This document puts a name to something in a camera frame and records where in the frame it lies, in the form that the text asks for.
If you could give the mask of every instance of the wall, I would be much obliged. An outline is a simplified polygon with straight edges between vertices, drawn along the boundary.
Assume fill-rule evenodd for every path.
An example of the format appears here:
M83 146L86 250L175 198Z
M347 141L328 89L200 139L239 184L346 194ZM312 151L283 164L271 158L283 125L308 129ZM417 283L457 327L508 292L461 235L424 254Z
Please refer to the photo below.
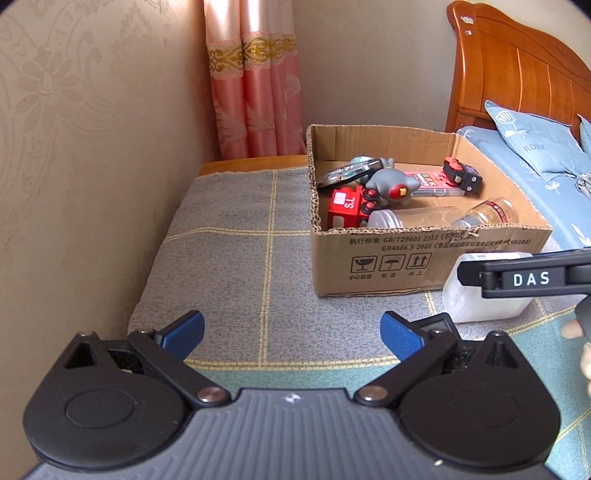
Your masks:
M193 3L17 0L0 18L2 480L34 463L34 388L77 331L125 334L174 211L218 155Z
M305 125L443 130L456 48L448 3L294 1ZM591 65L591 21L570 0L487 3L556 36Z

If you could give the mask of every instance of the blue pillow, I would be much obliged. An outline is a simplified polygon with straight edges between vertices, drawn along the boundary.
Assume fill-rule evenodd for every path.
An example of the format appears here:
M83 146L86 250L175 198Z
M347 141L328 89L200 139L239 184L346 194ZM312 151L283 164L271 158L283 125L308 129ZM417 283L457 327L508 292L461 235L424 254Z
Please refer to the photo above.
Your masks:
M591 158L591 124L580 115L579 118L581 119L581 146L587 156Z
M568 125L502 108L490 100L484 106L509 148L544 180L591 172L591 159L581 150Z

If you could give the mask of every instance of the red toy truck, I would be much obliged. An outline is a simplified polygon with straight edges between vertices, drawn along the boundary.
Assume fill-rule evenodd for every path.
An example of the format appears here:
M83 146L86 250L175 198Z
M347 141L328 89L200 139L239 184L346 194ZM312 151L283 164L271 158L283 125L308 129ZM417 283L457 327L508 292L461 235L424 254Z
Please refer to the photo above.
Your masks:
M328 212L328 228L358 228L367 225L369 215L378 210L378 192L363 185L356 189L342 187L332 193Z

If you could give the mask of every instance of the wooden bed headboard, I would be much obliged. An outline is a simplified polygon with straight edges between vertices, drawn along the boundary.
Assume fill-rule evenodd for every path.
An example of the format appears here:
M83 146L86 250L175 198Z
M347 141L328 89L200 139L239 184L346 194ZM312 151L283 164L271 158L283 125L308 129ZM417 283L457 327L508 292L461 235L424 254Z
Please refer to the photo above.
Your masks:
M447 132L495 129L484 109L491 100L570 124L580 140L577 114L591 120L591 70L573 50L487 4L455 1L447 17L457 38Z

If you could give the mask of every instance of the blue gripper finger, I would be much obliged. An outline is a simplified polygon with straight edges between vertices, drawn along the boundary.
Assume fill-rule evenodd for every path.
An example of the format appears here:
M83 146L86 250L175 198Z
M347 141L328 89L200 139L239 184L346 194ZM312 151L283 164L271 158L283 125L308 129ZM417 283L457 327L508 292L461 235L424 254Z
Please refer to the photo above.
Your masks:
M191 310L158 331L154 340L179 360L185 360L201 343L204 334L205 318L198 310Z
M379 332L384 345L404 362L425 346L425 340L388 313L382 315Z

